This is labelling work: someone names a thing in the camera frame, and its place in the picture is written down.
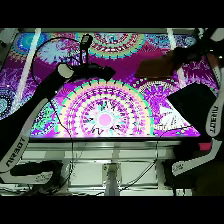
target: logo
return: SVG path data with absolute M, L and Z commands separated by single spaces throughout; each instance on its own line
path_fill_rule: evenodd
M 218 107 L 214 106 L 212 110 L 212 115 L 211 115 L 211 121 L 210 121 L 210 131 L 215 133 L 215 127 L 216 127 L 216 117 L 218 113 Z
M 13 154 L 10 156 L 9 160 L 6 162 L 6 165 L 9 167 L 11 163 L 13 163 L 14 158 L 18 155 L 20 149 L 23 147 L 25 139 L 21 137 L 16 149 L 14 150 Z

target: pink circle center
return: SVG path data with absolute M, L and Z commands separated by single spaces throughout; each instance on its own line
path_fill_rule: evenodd
M 102 114 L 99 117 L 99 123 L 102 126 L 107 126 L 110 124 L 110 122 L 111 122 L 111 117 L 108 114 Z

